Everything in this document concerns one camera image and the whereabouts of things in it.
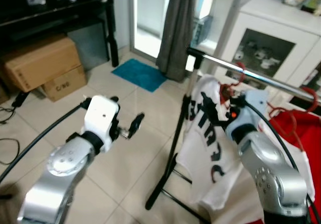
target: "white cabinet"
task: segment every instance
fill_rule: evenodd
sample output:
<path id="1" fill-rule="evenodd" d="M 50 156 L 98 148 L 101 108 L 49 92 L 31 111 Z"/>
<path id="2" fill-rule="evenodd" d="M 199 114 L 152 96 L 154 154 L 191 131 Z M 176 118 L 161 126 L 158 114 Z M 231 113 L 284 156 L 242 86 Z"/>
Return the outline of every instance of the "white cabinet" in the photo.
<path id="1" fill-rule="evenodd" d="M 220 58 L 234 64 L 240 61 L 248 70 L 288 82 L 296 69 L 304 68 L 308 75 L 308 69 L 315 67 L 315 63 L 304 60 L 320 39 L 320 31 L 319 17 L 275 0 L 251 0 L 240 9 Z M 213 74 L 222 83 L 237 82 L 239 78 L 238 73 L 221 67 Z M 268 90 L 269 100 L 279 93 L 251 79 L 236 90 L 248 88 Z"/>
<path id="2" fill-rule="evenodd" d="M 312 88 L 316 91 L 318 97 L 321 98 L 321 38 L 319 38 L 300 66 L 291 75 L 287 83 L 295 87 L 306 86 Z M 310 102 L 293 97 L 282 91 L 276 93 L 271 103 L 286 109 L 299 110 L 304 110 L 311 106 Z M 321 116 L 321 107 L 319 106 L 314 113 Z"/>

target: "cardboard box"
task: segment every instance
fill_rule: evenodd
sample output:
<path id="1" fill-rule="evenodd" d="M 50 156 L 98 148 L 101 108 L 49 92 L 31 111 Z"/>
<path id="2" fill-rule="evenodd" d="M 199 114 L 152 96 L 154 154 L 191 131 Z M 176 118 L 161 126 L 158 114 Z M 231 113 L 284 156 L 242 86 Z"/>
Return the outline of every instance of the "cardboard box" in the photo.
<path id="1" fill-rule="evenodd" d="M 1 82 L 0 82 L 0 104 L 6 102 L 8 100 L 9 100 L 9 96 L 5 92 L 5 90 L 2 87 Z"/>
<path id="2" fill-rule="evenodd" d="M 25 92 L 81 65 L 73 41 L 60 35 L 16 47 L 1 61 L 9 78 Z"/>
<path id="3" fill-rule="evenodd" d="M 46 82 L 42 89 L 51 101 L 57 101 L 87 84 L 84 68 L 79 66 Z"/>

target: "floor tile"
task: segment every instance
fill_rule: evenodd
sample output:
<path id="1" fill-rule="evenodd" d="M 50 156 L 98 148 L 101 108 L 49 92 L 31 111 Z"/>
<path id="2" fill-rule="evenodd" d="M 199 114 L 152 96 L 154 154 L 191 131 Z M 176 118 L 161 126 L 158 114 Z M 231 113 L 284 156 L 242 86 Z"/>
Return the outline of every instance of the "floor tile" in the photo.
<path id="1" fill-rule="evenodd" d="M 127 211 L 119 206 L 106 224 L 139 224 Z"/>
<path id="2" fill-rule="evenodd" d="M 65 119 L 45 136 L 52 145 L 58 147 L 66 143 L 66 139 L 74 132 L 80 133 L 84 126 L 86 110 L 79 109 L 70 117 Z"/>
<path id="3" fill-rule="evenodd" d="M 188 87 L 188 85 L 190 83 L 190 78 L 186 77 L 182 82 L 176 82 L 176 81 L 173 81 L 173 80 L 168 80 L 168 82 L 169 82 L 169 84 L 171 84 L 173 86 L 176 86 L 176 87 L 179 87 L 181 90 L 186 92 L 187 87 Z"/>
<path id="4" fill-rule="evenodd" d="M 171 142 L 168 142 L 159 152 L 121 203 L 121 206 L 141 224 L 199 223 L 196 217 L 165 197 L 162 193 L 151 210 L 147 211 L 144 208 L 149 195 L 164 172 L 171 144 Z M 178 179 L 174 174 L 172 175 L 165 186 L 166 190 L 173 192 L 176 197 L 188 203 L 189 189 L 191 188 L 189 183 Z"/>
<path id="5" fill-rule="evenodd" d="M 11 94 L 10 99 L 6 102 L 6 104 L 7 104 L 8 106 L 11 106 L 11 104 L 15 101 L 15 99 L 16 99 L 17 96 L 18 96 L 18 92 Z M 35 90 L 31 91 L 31 92 L 28 94 L 28 96 L 27 96 L 27 98 L 26 98 L 26 100 L 24 101 L 23 104 L 26 104 L 26 103 L 28 103 L 28 102 L 36 99 L 36 98 L 44 99 L 45 96 L 44 96 L 40 91 L 38 91 L 37 89 L 35 89 Z"/>
<path id="6" fill-rule="evenodd" d="M 30 144 L 30 142 L 38 135 L 23 119 L 15 115 L 7 124 L 0 126 L 0 138 L 13 138 L 20 142 L 21 151 Z M 24 158 L 16 165 L 16 167 L 4 179 L 1 186 L 9 187 L 18 181 L 27 172 L 32 170 L 41 161 L 47 158 L 53 147 L 45 140 L 40 140 Z M 10 162 L 16 155 L 17 147 L 14 141 L 0 141 L 0 160 Z M 0 165 L 0 173 L 7 166 Z"/>
<path id="7" fill-rule="evenodd" d="M 113 69 L 106 64 L 92 69 L 87 73 L 88 86 L 107 97 L 118 96 L 122 99 L 133 92 L 137 86 L 111 73 Z"/>
<path id="8" fill-rule="evenodd" d="M 97 94 L 95 90 L 85 86 L 56 102 L 51 102 L 47 98 L 34 99 L 18 108 L 17 113 L 34 129 L 41 132 L 81 103 L 84 96 L 91 97 Z"/>
<path id="9" fill-rule="evenodd" d="M 120 115 L 121 125 L 129 126 L 133 117 L 126 117 L 122 111 Z M 143 121 L 131 140 L 119 137 L 107 153 L 99 154 L 88 176 L 120 203 L 167 140 L 167 136 Z"/>
<path id="10" fill-rule="evenodd" d="M 0 216 L 4 218 L 6 216 L 4 213 L 7 212 L 7 222 L 1 223 L 15 223 L 24 196 L 41 176 L 44 166 L 45 163 L 41 163 L 7 191 L 14 194 L 14 198 L 0 205 Z M 88 177 L 84 177 L 75 189 L 74 201 L 65 223 L 103 224 L 116 207 L 117 203 Z"/>
<path id="11" fill-rule="evenodd" d="M 166 82 L 163 85 L 154 93 L 138 88 L 120 105 L 134 115 L 143 111 L 147 122 L 170 137 L 176 129 L 184 93 Z"/>

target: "chrome pole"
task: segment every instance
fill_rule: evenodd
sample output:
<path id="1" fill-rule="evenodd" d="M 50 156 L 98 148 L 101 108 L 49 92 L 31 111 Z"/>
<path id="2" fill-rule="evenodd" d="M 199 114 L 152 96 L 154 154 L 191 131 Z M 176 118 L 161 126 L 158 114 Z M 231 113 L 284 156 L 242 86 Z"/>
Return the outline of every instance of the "chrome pole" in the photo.
<path id="1" fill-rule="evenodd" d="M 307 100 L 307 101 L 313 101 L 313 96 L 307 92 L 305 92 L 303 89 L 298 88 L 298 87 L 293 87 L 289 84 L 286 84 L 284 82 L 275 80 L 271 77 L 268 77 L 266 75 L 263 74 L 258 74 L 255 72 L 251 72 L 248 70 L 243 71 L 243 69 L 241 67 L 238 67 L 234 64 L 225 62 L 223 60 L 217 59 L 215 57 L 209 56 L 204 54 L 203 55 L 204 58 L 211 60 L 214 64 L 220 66 L 220 67 L 224 67 L 226 69 L 235 71 L 235 72 L 240 72 L 240 73 L 244 73 L 247 77 L 250 77 L 251 79 L 253 79 L 254 81 L 257 82 L 261 82 L 264 83 L 266 85 L 270 85 L 272 87 L 278 88 L 284 92 L 290 93 L 291 95 L 294 95 L 296 97 L 299 97 L 301 99 Z M 321 99 L 318 98 L 317 100 L 318 104 L 321 105 Z"/>

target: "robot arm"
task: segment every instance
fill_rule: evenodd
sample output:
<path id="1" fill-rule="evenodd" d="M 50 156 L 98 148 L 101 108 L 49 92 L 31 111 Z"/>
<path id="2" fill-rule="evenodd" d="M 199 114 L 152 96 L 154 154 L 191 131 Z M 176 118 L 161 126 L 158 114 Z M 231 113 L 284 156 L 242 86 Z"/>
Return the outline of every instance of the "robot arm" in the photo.
<path id="1" fill-rule="evenodd" d="M 249 90 L 240 98 L 245 98 L 261 113 L 265 112 L 266 91 Z M 206 101 L 205 110 L 209 110 L 209 100 Z M 283 153 L 271 140 L 257 131 L 260 117 L 248 106 L 232 107 L 227 117 L 229 120 L 223 128 L 227 137 L 237 143 L 241 162 L 255 181 L 265 223 L 305 223 L 305 180 L 287 164 Z"/>
<path id="2" fill-rule="evenodd" d="M 18 223 L 64 223 L 74 189 L 95 156 L 106 153 L 119 135 L 130 139 L 144 118 L 144 114 L 138 115 L 126 130 L 118 126 L 118 111 L 115 101 L 103 96 L 92 98 L 82 134 L 74 133 L 50 154 L 42 176 L 26 195 Z"/>

